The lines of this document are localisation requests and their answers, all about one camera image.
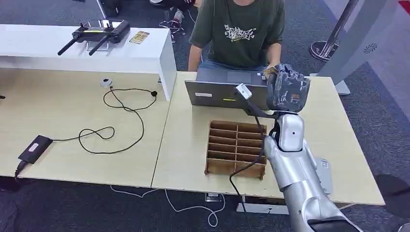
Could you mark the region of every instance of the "laptop lid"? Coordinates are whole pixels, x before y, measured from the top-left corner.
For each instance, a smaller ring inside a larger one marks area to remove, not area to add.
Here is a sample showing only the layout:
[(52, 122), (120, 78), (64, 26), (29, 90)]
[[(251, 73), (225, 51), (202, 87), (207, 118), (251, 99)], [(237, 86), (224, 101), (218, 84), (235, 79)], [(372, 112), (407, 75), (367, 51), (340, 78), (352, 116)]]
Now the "laptop lid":
[[(238, 84), (215, 83), (202, 81), (185, 81), (192, 105), (214, 106), (224, 108), (242, 108), (236, 101), (234, 93)], [(252, 92), (250, 101), (261, 110), (269, 110), (266, 106), (267, 87), (246, 85)]]

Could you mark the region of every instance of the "logo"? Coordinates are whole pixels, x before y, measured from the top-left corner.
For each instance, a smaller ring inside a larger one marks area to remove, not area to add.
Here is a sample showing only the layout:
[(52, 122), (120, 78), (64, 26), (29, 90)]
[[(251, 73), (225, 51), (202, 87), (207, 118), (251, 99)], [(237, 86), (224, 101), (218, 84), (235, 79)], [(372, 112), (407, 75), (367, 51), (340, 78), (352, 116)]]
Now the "logo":
[(255, 38), (255, 35), (253, 33), (254, 31), (256, 31), (256, 28), (242, 30), (238, 27), (230, 28), (229, 25), (225, 25), (225, 30), (226, 38), (231, 39), (231, 42), (235, 42), (239, 40), (251, 40)]
[(370, 54), (372, 52), (374, 52), (377, 49), (377, 44), (376, 43), (372, 43), (367, 45), (365, 48), (363, 48), (363, 53), (364, 54)]

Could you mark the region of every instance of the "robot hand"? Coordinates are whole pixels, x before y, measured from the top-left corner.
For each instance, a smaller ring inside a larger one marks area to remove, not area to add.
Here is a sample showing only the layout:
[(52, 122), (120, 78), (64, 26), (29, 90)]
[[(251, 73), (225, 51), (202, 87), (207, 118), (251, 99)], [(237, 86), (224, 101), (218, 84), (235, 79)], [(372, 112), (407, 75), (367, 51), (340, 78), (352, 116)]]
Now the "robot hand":
[(316, 173), (316, 162), (304, 139), (305, 125), (296, 112), (306, 103), (310, 80), (290, 65), (276, 66), (268, 78), (268, 115), (248, 99), (252, 93), (244, 84), (236, 87), (236, 98), (248, 115), (275, 119), (264, 139), (264, 154), (283, 192), (296, 232), (361, 232), (325, 194)]

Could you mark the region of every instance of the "laptop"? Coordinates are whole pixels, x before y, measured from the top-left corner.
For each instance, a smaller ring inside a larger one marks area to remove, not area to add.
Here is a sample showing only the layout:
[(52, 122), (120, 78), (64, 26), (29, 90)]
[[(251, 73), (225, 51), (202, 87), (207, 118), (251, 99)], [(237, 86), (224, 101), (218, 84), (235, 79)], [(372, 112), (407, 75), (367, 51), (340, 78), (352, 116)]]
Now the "laptop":
[[(242, 104), (234, 98), (238, 84), (205, 81), (185, 81), (192, 105), (214, 106), (224, 108), (242, 108)], [(252, 92), (250, 102), (261, 110), (269, 110), (266, 106), (267, 86), (246, 85)]]
[(199, 67), (196, 80), (204, 82), (243, 83), (245, 85), (266, 86), (266, 80), (262, 80), (261, 71), (218, 70)]

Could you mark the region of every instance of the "graphic print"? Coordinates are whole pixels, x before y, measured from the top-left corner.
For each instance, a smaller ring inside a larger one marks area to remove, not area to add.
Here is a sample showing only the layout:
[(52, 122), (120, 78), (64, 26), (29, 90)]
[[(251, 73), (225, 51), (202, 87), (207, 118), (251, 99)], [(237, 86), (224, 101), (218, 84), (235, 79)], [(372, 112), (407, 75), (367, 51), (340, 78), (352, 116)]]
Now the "graphic print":
[(239, 40), (251, 40), (255, 38), (255, 35), (253, 33), (254, 31), (256, 31), (256, 28), (242, 30), (238, 27), (230, 28), (229, 25), (225, 25), (225, 30), (226, 38), (231, 39), (231, 42), (235, 42)]

